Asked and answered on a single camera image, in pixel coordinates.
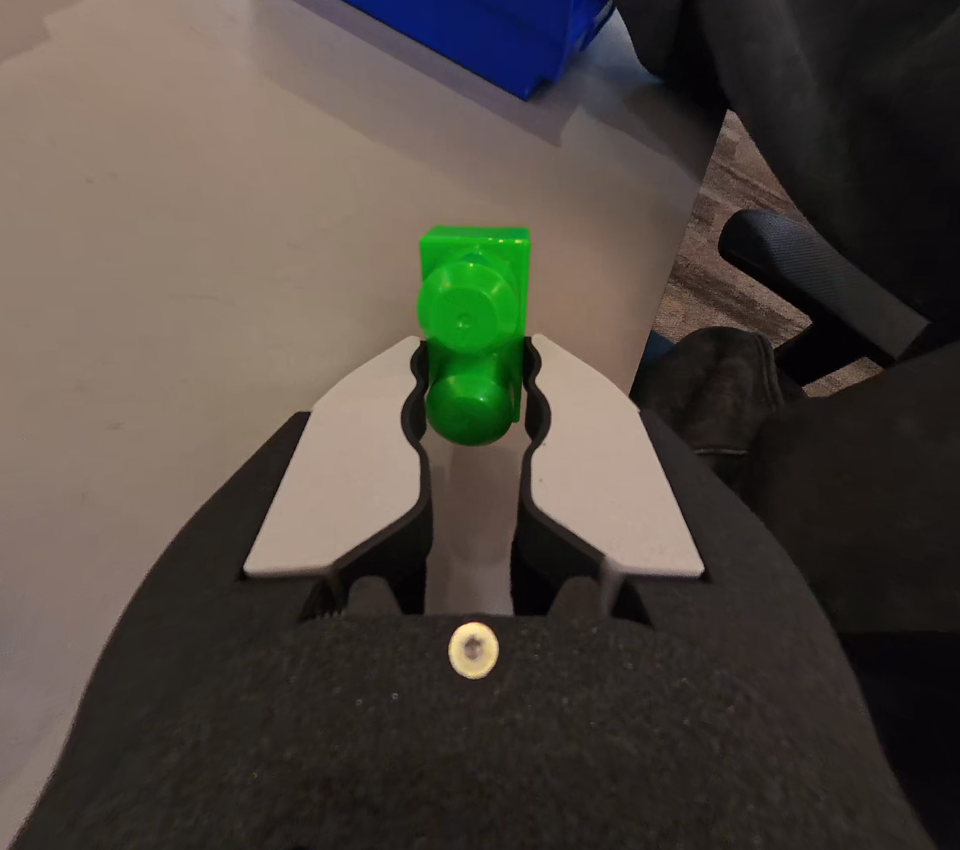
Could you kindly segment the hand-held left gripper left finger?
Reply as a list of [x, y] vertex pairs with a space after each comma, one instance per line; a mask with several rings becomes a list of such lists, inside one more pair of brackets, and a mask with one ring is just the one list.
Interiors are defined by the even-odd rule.
[[426, 343], [406, 337], [360, 365], [308, 412], [244, 563], [257, 580], [316, 580], [322, 613], [357, 580], [387, 582], [423, 614], [433, 545]]

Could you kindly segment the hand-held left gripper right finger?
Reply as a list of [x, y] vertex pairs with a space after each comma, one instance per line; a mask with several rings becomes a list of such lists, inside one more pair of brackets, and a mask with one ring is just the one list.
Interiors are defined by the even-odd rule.
[[545, 335], [524, 342], [523, 454], [511, 603], [543, 616], [593, 580], [606, 616], [645, 616], [641, 581], [703, 582], [706, 566], [638, 407]]

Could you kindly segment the green two-stud toy block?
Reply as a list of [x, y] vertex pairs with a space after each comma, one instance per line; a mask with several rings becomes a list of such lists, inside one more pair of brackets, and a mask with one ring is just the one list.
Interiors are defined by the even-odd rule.
[[451, 443], [493, 444], [521, 416], [530, 230], [438, 225], [419, 257], [427, 420]]

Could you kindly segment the grey desk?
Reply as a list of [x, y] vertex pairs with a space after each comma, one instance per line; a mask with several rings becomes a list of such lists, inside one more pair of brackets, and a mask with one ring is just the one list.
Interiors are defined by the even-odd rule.
[[524, 102], [336, 0], [2, 0], [2, 829], [125, 604], [296, 410], [416, 328], [438, 223], [532, 230], [622, 387], [720, 117], [618, 17]]

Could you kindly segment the person's dark trousers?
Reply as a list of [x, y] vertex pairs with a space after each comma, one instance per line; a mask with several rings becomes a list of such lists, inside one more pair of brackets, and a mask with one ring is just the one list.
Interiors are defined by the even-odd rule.
[[770, 414], [738, 492], [822, 605], [924, 829], [958, 848], [958, 343]]

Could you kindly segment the black office chair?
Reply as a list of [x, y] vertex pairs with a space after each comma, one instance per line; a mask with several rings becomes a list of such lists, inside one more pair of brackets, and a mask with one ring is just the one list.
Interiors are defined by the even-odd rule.
[[896, 364], [929, 327], [804, 222], [764, 209], [737, 211], [721, 231], [718, 252], [809, 319], [774, 351], [778, 368], [798, 385], [862, 359]]

